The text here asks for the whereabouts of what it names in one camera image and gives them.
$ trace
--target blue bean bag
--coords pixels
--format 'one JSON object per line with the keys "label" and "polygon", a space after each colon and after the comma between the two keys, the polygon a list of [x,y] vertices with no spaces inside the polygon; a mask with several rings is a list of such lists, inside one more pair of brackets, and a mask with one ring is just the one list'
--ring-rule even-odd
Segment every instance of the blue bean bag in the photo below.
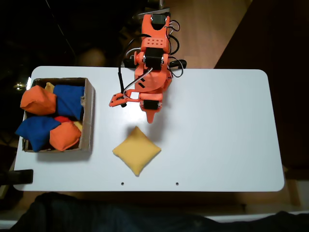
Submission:
{"label": "blue bean bag", "polygon": [[17,135],[28,139],[33,151],[37,152],[49,142],[49,131],[61,123],[47,116],[32,116],[24,120],[17,131]]}
{"label": "blue bean bag", "polygon": [[56,111],[60,116],[82,118],[83,107],[81,97],[84,95],[84,86],[56,85],[54,94],[57,95]]}

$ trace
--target white table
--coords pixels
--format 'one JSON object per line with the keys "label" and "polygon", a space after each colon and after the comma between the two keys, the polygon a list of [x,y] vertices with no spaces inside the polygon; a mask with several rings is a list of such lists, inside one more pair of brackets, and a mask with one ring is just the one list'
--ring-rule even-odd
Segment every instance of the white table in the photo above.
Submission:
{"label": "white table", "polygon": [[[125,86],[134,71],[122,69]],[[38,67],[35,78],[87,77],[96,90],[92,154],[22,151],[33,169],[25,191],[278,191],[284,185],[267,75],[261,70],[186,69],[148,124],[138,103],[108,106],[117,68]],[[138,126],[162,151],[139,177],[112,153]]]}

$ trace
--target black cloth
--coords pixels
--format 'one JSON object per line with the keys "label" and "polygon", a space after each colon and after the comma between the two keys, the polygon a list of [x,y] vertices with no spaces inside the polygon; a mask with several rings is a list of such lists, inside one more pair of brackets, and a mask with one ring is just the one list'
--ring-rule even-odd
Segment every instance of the black cloth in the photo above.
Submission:
{"label": "black cloth", "polygon": [[10,229],[13,232],[302,232],[309,214],[279,212],[251,222],[219,223],[211,219],[145,208],[78,200],[57,193],[38,196]]}

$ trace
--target wooden floor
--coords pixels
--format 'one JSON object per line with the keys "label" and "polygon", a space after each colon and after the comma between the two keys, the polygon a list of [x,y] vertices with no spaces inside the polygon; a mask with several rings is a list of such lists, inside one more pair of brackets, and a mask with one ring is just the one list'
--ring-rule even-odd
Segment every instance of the wooden floor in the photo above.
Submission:
{"label": "wooden floor", "polygon": [[[176,58],[187,61],[187,68],[214,68],[238,24],[246,13],[247,0],[166,0],[171,19],[176,19],[181,30],[174,32],[180,42]],[[97,66],[104,63],[100,52],[84,56],[80,65]],[[290,204],[293,201],[293,182],[287,182],[279,192],[263,193],[125,193],[130,203],[147,204],[145,196],[159,205],[238,205],[241,204]],[[17,208],[27,209],[41,192],[25,192]],[[66,192],[83,199],[124,202],[124,193]]]}

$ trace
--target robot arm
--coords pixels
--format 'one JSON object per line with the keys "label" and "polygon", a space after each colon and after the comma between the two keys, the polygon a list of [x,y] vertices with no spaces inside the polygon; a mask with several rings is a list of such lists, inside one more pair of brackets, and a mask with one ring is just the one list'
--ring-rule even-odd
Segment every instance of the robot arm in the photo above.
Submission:
{"label": "robot arm", "polygon": [[[173,77],[169,69],[169,55],[177,52],[179,48],[178,46],[173,53],[170,51],[171,35],[168,35],[168,28],[175,30],[170,26],[169,16],[160,14],[144,16],[140,52],[134,53],[134,64],[138,65],[135,80],[123,88],[120,73],[122,92],[113,95],[109,106],[124,106],[127,102],[139,102],[141,110],[146,112],[148,123],[153,122],[155,113],[162,109],[163,92],[167,90]],[[139,98],[132,99],[130,97],[132,92],[138,92]]]}

